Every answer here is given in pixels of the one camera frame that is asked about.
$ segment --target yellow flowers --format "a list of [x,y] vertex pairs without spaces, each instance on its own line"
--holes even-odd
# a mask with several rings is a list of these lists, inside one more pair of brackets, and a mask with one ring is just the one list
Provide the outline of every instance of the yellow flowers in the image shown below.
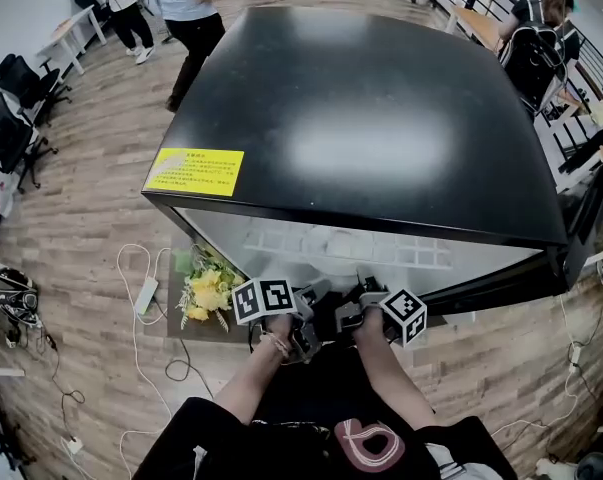
[[190,289],[192,300],[185,311],[188,318],[204,321],[209,318],[208,313],[223,309],[228,311],[232,308],[230,297],[232,287],[228,284],[231,281],[233,286],[238,286],[244,282],[241,276],[232,275],[231,277],[211,268],[208,268],[200,277],[190,280]]
[[207,310],[203,309],[203,308],[198,308],[195,305],[190,306],[187,311],[185,312],[186,316],[188,318],[194,318],[196,320],[200,320],[200,321],[205,321],[208,318],[210,318],[208,316],[208,312]]

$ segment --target sneaker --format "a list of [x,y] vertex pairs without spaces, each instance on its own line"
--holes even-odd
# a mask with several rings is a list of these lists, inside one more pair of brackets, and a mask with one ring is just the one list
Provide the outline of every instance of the sneaker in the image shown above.
[[153,53],[154,46],[152,48],[144,48],[143,51],[137,57],[137,64],[143,64]]
[[143,51],[143,48],[141,46],[137,46],[136,48],[134,48],[133,50],[130,50],[130,48],[128,48],[125,51],[125,54],[128,57],[138,57],[139,55],[141,55],[141,52]]

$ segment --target flower bouquet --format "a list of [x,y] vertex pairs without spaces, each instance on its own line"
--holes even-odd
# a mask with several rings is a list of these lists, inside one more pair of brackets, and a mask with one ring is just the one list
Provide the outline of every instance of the flower bouquet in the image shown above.
[[214,313],[225,332],[228,322],[221,311],[232,309],[232,289],[245,280],[237,275],[226,262],[215,258],[208,251],[194,245],[189,251],[179,251],[176,270],[186,274],[181,299],[177,309],[183,313],[181,330],[189,319],[201,322]]

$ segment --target person in blue shirt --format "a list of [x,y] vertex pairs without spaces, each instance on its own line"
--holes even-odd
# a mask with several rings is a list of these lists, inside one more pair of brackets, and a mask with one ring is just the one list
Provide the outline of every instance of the person in blue shirt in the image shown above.
[[205,59],[225,34],[213,0],[157,0],[170,33],[188,49],[172,94],[166,102],[176,112]]

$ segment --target person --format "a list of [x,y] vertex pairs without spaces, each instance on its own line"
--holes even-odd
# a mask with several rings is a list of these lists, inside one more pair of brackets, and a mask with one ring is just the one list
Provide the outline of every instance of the person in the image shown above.
[[213,401],[189,398],[135,480],[517,478],[478,418],[437,422],[390,348],[378,307],[354,331],[356,349],[326,345],[309,364],[281,367],[290,325],[289,315],[268,320]]
[[172,36],[188,49],[172,94],[166,102],[176,112],[205,59],[225,34],[213,0],[158,0],[163,19]]
[[510,11],[509,19],[499,25],[499,36],[504,43],[510,40],[519,25],[526,22],[543,23],[557,32],[559,53],[566,66],[579,59],[581,42],[576,28],[569,21],[574,11],[574,0],[519,0]]
[[[154,53],[154,40],[148,22],[139,10],[139,0],[108,0],[112,9],[114,30],[127,47],[126,55],[136,57],[136,64],[143,64]],[[132,32],[141,38],[138,47]]]

